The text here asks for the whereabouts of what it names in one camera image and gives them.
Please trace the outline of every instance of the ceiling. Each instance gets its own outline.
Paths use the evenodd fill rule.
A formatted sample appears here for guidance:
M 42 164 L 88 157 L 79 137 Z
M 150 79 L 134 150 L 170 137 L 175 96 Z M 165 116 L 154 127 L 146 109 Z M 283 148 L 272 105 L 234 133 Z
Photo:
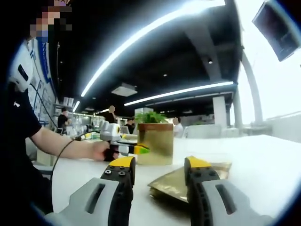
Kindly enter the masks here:
M 95 0 L 87 4 L 81 0 L 71 1 L 72 13 L 61 14 L 63 19 L 55 25 L 60 32 L 56 31 L 49 43 L 51 72 L 59 98 L 80 100 L 77 112 L 89 107 L 94 109 L 90 113 L 94 113 L 114 105 L 116 115 L 127 117 L 134 115 L 134 109 L 147 105 L 171 117 L 212 113 L 212 97 L 221 92 L 230 105 L 231 93 L 237 87 L 242 50 L 233 0 L 226 0 L 224 7 L 178 18 L 151 31 L 125 50 L 87 94 L 80 97 L 94 73 L 116 48 L 139 29 L 178 9 L 183 2 L 185 0 Z M 62 32 L 64 23 L 71 24 L 72 31 Z M 138 99 L 223 81 L 235 84 L 124 106 Z M 112 94 L 123 82 L 134 86 L 137 93 L 129 97 Z M 157 104 L 179 98 L 185 99 Z

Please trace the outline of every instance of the hand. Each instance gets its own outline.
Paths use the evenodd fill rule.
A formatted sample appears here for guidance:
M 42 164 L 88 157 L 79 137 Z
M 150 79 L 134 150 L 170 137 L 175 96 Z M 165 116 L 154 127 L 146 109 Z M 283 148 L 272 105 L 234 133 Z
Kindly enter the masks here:
M 92 143 L 92 159 L 95 161 L 104 161 L 104 151 L 110 148 L 110 144 L 106 141 L 98 141 Z M 114 153 L 114 159 L 118 158 L 118 154 Z

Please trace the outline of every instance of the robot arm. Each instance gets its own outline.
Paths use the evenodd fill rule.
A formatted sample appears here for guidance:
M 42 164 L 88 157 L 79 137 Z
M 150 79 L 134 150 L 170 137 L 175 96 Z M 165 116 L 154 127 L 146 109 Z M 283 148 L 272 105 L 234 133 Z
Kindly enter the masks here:
M 116 123 L 101 121 L 99 128 L 99 138 L 108 141 L 110 143 L 110 149 L 113 152 L 119 152 L 124 156 L 128 156 L 128 154 L 145 154 L 150 152 L 149 148 L 143 144 L 128 145 L 119 143 L 118 141 L 121 140 L 122 135 L 120 126 Z
M 127 226 L 133 200 L 135 158 L 112 161 L 100 178 L 93 178 L 70 196 L 60 213 L 46 215 L 55 226 Z
M 229 181 L 220 180 L 210 163 L 185 159 L 185 183 L 192 226 L 267 226 L 269 216 L 250 208 L 248 197 Z M 135 184 L 135 158 L 112 161 L 70 197 L 69 205 L 46 219 L 55 226 L 128 226 Z
M 267 226 L 273 220 L 252 210 L 248 197 L 220 180 L 210 163 L 188 157 L 184 169 L 191 226 Z

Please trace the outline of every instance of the led light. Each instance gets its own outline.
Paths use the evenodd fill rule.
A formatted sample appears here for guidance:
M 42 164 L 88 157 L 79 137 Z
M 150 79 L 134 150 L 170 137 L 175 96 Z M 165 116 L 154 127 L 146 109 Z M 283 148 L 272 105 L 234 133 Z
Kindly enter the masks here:
M 108 112 L 108 111 L 109 111 L 109 109 L 104 109 L 100 113 L 104 113 L 104 112 Z
M 140 100 L 135 100 L 135 101 L 124 104 L 124 106 L 129 106 L 129 105 L 141 103 L 144 101 L 167 97 L 167 96 L 171 96 L 171 95 L 175 95 L 175 94 L 186 93 L 186 92 L 191 92 L 191 91 L 200 90 L 200 89 L 209 89 L 209 88 L 214 88 L 214 87 L 219 87 L 219 86 L 228 86 L 228 85 L 233 85 L 233 82 L 228 81 L 228 82 L 216 83 L 216 84 L 205 85 L 205 86 L 198 86 L 198 87 L 193 87 L 193 88 L 188 88 L 188 89 L 181 89 L 181 90 L 170 92 L 170 93 L 164 93 L 164 94 L 156 95 L 153 97 L 147 97 L 147 98 L 143 98 Z
M 182 11 L 183 14 L 196 14 L 204 11 L 207 8 L 217 7 L 217 6 L 225 6 L 226 3 L 224 0 L 212 0 L 212 1 L 203 1 L 203 0 L 194 0 L 186 2 Z
M 74 106 L 73 112 L 76 111 L 76 109 L 78 108 L 79 104 L 80 104 L 80 101 L 77 101 L 76 104 L 75 104 L 75 106 Z
M 142 38 L 147 33 L 151 32 L 152 30 L 156 29 L 157 27 L 172 21 L 178 17 L 198 13 L 203 11 L 206 8 L 217 7 L 217 6 L 224 6 L 224 0 L 212 0 L 212 1 L 202 1 L 202 0 L 195 0 L 192 2 L 188 2 L 183 5 L 179 10 L 169 13 L 151 24 L 147 25 L 146 27 L 139 30 L 135 33 L 132 37 L 130 37 L 126 42 L 124 42 L 118 49 L 116 49 L 109 58 L 100 66 L 100 68 L 96 71 L 93 75 L 92 79 L 86 85 L 84 91 L 81 93 L 81 96 L 84 97 L 85 94 L 89 91 L 90 87 L 96 81 L 96 79 L 104 72 L 104 70 L 128 47 L 134 44 L 137 40 Z

